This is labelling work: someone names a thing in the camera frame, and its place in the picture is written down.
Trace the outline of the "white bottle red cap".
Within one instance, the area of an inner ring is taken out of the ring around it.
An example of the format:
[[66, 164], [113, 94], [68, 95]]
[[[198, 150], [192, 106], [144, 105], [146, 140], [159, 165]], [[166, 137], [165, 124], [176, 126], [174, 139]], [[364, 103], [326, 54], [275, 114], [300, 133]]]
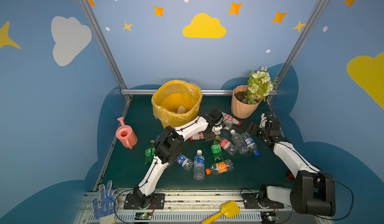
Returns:
[[238, 121], [235, 117], [233, 117], [227, 113], [224, 113], [224, 112], [222, 112], [222, 114], [223, 114], [224, 122], [232, 122], [233, 124], [235, 124], [237, 126], [241, 125], [241, 121]]

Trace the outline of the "clear bottle blue cap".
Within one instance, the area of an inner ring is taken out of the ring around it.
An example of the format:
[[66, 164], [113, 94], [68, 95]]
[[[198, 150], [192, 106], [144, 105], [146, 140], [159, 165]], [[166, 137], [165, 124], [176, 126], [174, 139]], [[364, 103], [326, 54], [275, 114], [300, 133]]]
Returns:
[[260, 152], [259, 152], [259, 148], [258, 148], [258, 145], [255, 143], [254, 139], [252, 138], [252, 136], [247, 133], [247, 132], [244, 132], [241, 134], [243, 140], [244, 140], [244, 143], [246, 144], [248, 150], [255, 156], [259, 156], [260, 155]]

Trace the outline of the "clear crushed bottle green cap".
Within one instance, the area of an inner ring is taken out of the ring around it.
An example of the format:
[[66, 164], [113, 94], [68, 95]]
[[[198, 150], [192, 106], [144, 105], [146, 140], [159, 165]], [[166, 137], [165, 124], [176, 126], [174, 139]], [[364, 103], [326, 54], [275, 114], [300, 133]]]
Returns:
[[230, 131], [233, 127], [233, 121], [231, 120], [225, 120], [222, 123], [223, 129]]

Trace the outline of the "clear bottle white cap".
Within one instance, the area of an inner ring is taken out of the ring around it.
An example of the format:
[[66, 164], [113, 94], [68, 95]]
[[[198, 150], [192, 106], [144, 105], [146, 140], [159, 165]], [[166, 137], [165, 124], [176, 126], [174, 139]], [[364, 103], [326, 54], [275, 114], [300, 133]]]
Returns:
[[235, 130], [230, 130], [230, 133], [232, 135], [232, 141], [233, 141], [233, 144], [235, 145], [235, 147], [237, 148], [239, 154], [245, 154], [248, 152], [248, 148], [246, 146], [246, 144], [244, 143], [244, 140], [242, 138], [242, 136], [237, 133]]

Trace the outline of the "white bottle red label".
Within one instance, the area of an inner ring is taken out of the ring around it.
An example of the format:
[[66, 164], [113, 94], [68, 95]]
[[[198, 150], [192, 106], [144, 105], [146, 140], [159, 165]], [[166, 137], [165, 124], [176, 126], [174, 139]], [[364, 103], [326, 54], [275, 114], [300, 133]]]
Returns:
[[204, 136], [204, 133], [203, 132], [199, 132], [197, 134], [194, 134], [193, 136], [190, 137], [190, 140], [191, 141], [194, 141], [194, 140], [203, 140], [205, 139], [205, 136]]
[[186, 113], [186, 107], [184, 106], [179, 106], [178, 109], [177, 109], [177, 114], [185, 114]]

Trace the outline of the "pepsi bottle blue cap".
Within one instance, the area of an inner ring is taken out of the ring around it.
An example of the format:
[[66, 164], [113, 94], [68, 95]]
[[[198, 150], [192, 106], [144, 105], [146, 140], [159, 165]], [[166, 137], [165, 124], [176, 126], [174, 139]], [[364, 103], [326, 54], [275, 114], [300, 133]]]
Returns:
[[180, 154], [177, 158], [177, 163], [183, 167], [184, 170], [186, 171], [189, 171], [193, 165], [194, 165], [194, 162], [192, 159], [186, 157], [185, 155], [183, 154]]

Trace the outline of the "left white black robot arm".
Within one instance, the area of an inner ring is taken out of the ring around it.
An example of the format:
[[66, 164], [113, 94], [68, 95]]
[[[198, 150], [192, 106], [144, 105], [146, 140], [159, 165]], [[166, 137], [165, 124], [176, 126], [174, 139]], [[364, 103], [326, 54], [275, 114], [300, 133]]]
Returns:
[[143, 180], [134, 187], [133, 195], [138, 207], [146, 208], [165, 169], [175, 162], [182, 152], [183, 143], [193, 135], [203, 132], [214, 134], [221, 126], [223, 114], [218, 109], [201, 113], [192, 121], [176, 128], [166, 127], [155, 140], [155, 156]]

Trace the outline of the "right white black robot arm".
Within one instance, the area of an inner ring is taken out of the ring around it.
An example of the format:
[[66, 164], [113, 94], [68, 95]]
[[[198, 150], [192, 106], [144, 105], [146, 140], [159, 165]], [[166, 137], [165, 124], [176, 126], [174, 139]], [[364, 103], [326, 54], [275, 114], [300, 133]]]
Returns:
[[291, 189], [273, 185], [263, 185], [259, 190], [258, 202], [267, 207], [273, 203], [290, 206], [298, 214], [332, 217], [336, 212], [335, 181], [330, 174], [310, 164], [284, 137], [280, 120], [262, 117], [259, 125], [249, 122], [246, 132], [265, 142], [292, 173]]

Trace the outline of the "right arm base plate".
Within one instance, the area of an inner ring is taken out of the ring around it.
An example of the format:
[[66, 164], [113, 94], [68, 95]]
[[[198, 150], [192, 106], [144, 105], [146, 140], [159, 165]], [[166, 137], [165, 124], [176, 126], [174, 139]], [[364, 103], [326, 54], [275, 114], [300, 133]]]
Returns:
[[282, 203], [271, 201], [258, 193], [242, 193], [244, 206], [246, 209], [284, 209]]

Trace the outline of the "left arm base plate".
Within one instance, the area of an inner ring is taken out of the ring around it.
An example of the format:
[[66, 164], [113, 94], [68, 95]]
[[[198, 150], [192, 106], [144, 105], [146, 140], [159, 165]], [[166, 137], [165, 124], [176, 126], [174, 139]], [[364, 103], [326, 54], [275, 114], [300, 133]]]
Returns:
[[146, 206], [140, 206], [133, 193], [129, 193], [124, 201], [124, 210], [163, 210], [165, 194], [154, 194]]

